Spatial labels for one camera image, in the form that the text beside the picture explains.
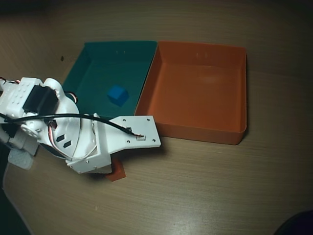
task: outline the wire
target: wire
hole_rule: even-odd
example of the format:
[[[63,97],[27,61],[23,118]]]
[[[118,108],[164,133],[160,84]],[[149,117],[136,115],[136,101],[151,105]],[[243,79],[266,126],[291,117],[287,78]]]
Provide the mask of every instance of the wire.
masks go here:
[[[49,114],[49,115],[36,115],[36,116],[22,117],[22,118],[18,118],[18,119],[11,119],[7,115],[0,113],[0,117],[4,118],[4,121],[7,123],[18,123],[18,122],[29,121],[29,120],[51,119],[51,118],[67,118],[67,117],[68,118],[72,118],[72,117],[73,118],[84,118],[84,119],[95,120],[95,121],[110,125],[110,126],[116,128],[116,129],[119,129],[120,131],[122,131],[128,135],[138,136],[138,137],[142,136],[142,135],[135,134],[130,129],[127,129],[123,126],[117,125],[111,121],[104,119],[104,118],[94,117],[94,116],[85,115],[85,114]]]
[[[54,143],[54,140],[53,140],[53,133],[52,133],[52,130],[51,130],[51,126],[49,125],[48,126],[48,136],[49,136],[49,140],[50,140],[50,143],[52,145],[52,147],[57,150],[59,153],[61,153],[63,156],[66,156],[67,158],[71,158],[70,156],[68,156],[66,153],[62,152]]]
[[[77,95],[75,95],[74,92],[64,92],[64,93],[65,93],[65,94],[69,94],[70,96],[72,96],[73,99],[74,99],[75,104],[77,104],[78,98],[77,98]]]
[[[61,158],[61,159],[64,159],[66,160],[67,158],[70,158],[71,160],[74,159],[74,157],[70,157],[69,155],[67,155],[66,153],[62,152],[57,146],[56,144],[54,143],[54,140],[53,140],[53,132],[52,132],[52,129],[51,129],[51,125],[48,126],[48,136],[49,136],[49,140],[50,140],[50,143],[52,145],[52,147],[57,150],[60,154],[62,154],[63,156],[65,156],[65,158],[62,158],[62,157],[59,157],[59,156],[56,156],[54,155],[55,157],[57,158]],[[95,144],[94,147],[92,148],[92,150],[87,153],[85,156],[83,157],[80,157],[80,158],[75,158],[77,160],[80,160],[80,159],[84,159],[86,157],[88,157],[95,149],[96,149],[97,145]]]
[[[4,83],[8,82],[8,83],[17,83],[20,84],[20,80],[15,80],[15,81],[7,81],[4,77],[0,77],[0,80],[4,81]]]

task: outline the teal box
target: teal box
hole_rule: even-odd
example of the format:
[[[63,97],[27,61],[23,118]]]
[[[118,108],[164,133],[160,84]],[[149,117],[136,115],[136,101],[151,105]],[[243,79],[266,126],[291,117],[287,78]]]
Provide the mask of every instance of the teal box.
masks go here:
[[[156,47],[155,41],[85,43],[63,89],[77,95],[82,114],[97,113],[107,119],[134,115]],[[128,92],[121,107],[107,95],[113,86]]]

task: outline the orange tray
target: orange tray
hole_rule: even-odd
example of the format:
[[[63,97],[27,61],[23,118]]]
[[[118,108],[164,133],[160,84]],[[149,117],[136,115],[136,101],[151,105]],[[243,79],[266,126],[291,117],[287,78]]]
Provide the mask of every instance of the orange tray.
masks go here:
[[[159,42],[136,115],[153,115],[160,135],[238,144],[246,130],[246,50]]]

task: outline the blue cube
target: blue cube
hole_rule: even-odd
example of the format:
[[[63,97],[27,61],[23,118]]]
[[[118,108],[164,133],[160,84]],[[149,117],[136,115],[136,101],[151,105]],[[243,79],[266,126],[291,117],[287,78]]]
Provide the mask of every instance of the blue cube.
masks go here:
[[[118,105],[119,107],[123,106],[123,104],[128,100],[129,95],[126,89],[120,87],[118,85],[114,85],[108,92],[109,100]]]

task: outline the white robotic arm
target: white robotic arm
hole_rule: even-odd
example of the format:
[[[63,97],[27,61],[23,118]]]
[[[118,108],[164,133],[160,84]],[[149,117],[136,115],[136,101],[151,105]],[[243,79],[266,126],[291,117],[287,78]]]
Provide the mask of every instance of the white robotic arm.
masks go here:
[[[0,123],[21,125],[26,135],[21,131],[19,135],[33,141],[30,154],[39,143],[78,173],[110,173],[112,153],[161,145],[152,116],[107,121],[97,114],[81,115],[52,78],[44,83],[26,77],[15,82],[0,80],[0,91]],[[1,141],[8,143],[10,138],[1,130]],[[27,151],[25,145],[19,149]]]

